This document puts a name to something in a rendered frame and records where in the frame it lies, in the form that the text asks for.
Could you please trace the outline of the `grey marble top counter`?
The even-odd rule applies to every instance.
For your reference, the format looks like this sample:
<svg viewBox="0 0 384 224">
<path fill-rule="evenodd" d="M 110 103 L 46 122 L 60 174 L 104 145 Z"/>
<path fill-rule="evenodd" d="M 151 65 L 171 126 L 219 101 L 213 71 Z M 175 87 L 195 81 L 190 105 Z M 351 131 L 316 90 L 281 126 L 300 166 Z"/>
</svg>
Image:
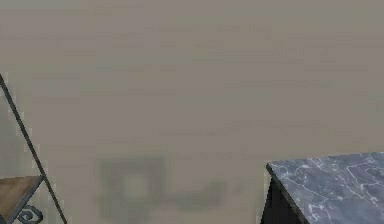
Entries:
<svg viewBox="0 0 384 224">
<path fill-rule="evenodd" d="M 384 152 L 272 161 L 260 224 L 384 224 Z"/>
</svg>

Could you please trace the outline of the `metal frame wooden shelf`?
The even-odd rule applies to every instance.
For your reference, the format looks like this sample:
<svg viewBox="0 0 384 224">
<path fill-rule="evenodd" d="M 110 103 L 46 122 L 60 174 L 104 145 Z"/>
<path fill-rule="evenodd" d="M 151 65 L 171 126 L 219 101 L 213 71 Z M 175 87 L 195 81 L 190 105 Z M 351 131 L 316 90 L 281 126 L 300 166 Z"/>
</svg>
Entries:
<svg viewBox="0 0 384 224">
<path fill-rule="evenodd" d="M 20 224 L 41 224 L 44 219 L 43 213 L 34 205 L 30 205 L 29 201 L 42 183 L 45 183 L 63 224 L 69 224 L 20 116 L 15 98 L 11 95 L 2 74 L 0 74 L 0 88 L 2 89 L 0 95 L 0 224 L 14 224 L 15 221 Z M 13 137 L 7 135 L 11 127 L 11 122 L 6 120 L 9 111 L 12 112 L 28 150 L 32 154 L 39 170 L 38 175 L 9 176 L 9 173 L 14 174 L 18 167 L 14 152 L 16 144 L 13 142 Z"/>
</svg>

